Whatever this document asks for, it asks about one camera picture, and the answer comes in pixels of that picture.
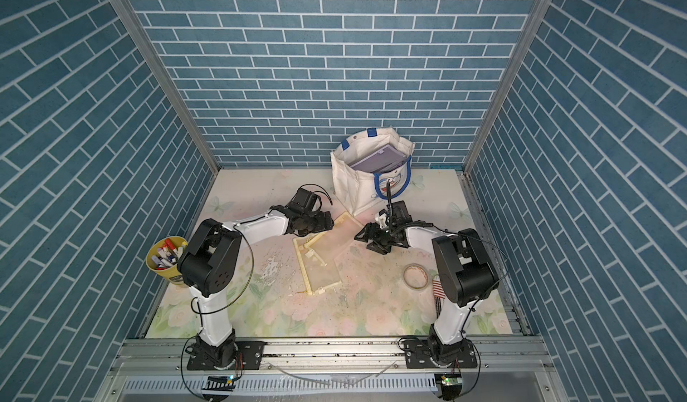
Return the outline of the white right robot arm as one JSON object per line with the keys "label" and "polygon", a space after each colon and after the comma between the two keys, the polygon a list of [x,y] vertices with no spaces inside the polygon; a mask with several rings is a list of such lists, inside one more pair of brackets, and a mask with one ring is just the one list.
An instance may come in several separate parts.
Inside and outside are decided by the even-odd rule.
{"label": "white right robot arm", "polygon": [[381,255],[389,254],[394,246],[433,255],[444,293],[441,310],[422,346],[404,347],[404,351],[410,359],[427,357],[439,367],[477,366],[475,349],[466,337],[467,323],[478,303],[499,285],[497,270],[478,232],[452,232],[415,220],[399,201],[389,204],[354,239]]}

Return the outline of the pale yellow pouch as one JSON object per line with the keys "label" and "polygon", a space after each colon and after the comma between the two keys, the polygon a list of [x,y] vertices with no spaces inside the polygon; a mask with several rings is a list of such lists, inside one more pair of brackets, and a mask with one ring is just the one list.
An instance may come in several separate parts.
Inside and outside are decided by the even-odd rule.
{"label": "pale yellow pouch", "polygon": [[309,296],[321,295],[329,289],[342,284],[333,259],[325,259],[314,248],[324,233],[308,237],[295,237],[293,245],[302,272],[306,293]]}

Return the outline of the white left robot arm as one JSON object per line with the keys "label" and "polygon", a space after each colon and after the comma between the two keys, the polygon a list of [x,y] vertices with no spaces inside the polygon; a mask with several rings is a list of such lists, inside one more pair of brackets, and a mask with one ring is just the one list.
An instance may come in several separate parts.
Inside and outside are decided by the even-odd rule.
{"label": "white left robot arm", "polygon": [[189,346],[189,368],[225,370],[242,366],[234,326],[227,309],[227,289],[241,253],[241,247],[271,237],[295,235],[306,237],[332,230],[331,212],[322,209],[329,193],[320,188],[297,189],[287,205],[273,205],[256,217],[242,221],[219,222],[205,219],[177,264],[182,280],[193,295],[191,310],[200,316],[200,330]]}

